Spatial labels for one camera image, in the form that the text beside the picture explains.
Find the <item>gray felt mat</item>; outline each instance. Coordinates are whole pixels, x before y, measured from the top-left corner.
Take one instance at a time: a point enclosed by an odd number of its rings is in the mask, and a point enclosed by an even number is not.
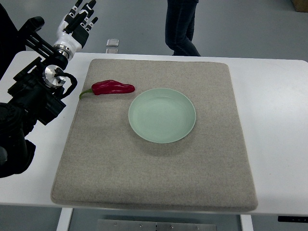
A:
[[[130,94],[85,94],[67,138],[51,199],[62,205],[193,211],[257,206],[228,66],[210,62],[97,59],[84,90],[114,79]],[[180,141],[158,144],[128,122],[133,99],[152,88],[185,94],[196,124]]]

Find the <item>jeans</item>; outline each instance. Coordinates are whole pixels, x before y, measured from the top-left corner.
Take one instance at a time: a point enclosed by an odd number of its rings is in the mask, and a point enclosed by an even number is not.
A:
[[[165,39],[175,56],[200,56],[192,43],[199,0],[168,0]]]

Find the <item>white table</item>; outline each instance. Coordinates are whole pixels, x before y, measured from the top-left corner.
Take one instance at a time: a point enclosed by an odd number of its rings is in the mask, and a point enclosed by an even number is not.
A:
[[[13,77],[37,56],[17,54],[0,81],[0,102],[10,100]],[[50,200],[51,186],[88,66],[97,58],[227,64],[259,202],[249,214],[308,216],[308,64],[298,60],[76,53],[65,71],[78,86],[56,119],[38,122],[26,137],[37,146],[33,162],[21,175],[0,179],[0,204],[60,206]]]

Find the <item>ceramic plate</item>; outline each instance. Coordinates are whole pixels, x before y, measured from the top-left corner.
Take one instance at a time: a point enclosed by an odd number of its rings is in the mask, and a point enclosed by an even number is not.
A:
[[[132,129],[145,140],[171,143],[190,133],[196,121],[196,111],[182,93],[156,88],[141,93],[133,100],[128,120]]]

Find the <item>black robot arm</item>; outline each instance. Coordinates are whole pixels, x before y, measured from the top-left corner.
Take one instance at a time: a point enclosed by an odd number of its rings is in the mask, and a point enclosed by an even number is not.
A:
[[[24,172],[34,157],[35,145],[25,139],[37,121],[46,125],[65,108],[61,99],[76,87],[77,80],[64,70],[75,52],[88,39],[89,31],[97,18],[87,24],[93,14],[96,1],[86,3],[79,13],[79,0],[67,14],[57,31],[58,40],[51,46],[37,31],[44,25],[41,17],[34,17],[18,31],[18,37],[25,45],[40,54],[15,77],[16,83],[8,89],[12,99],[0,103],[0,178]],[[66,90],[66,78],[71,85]]]

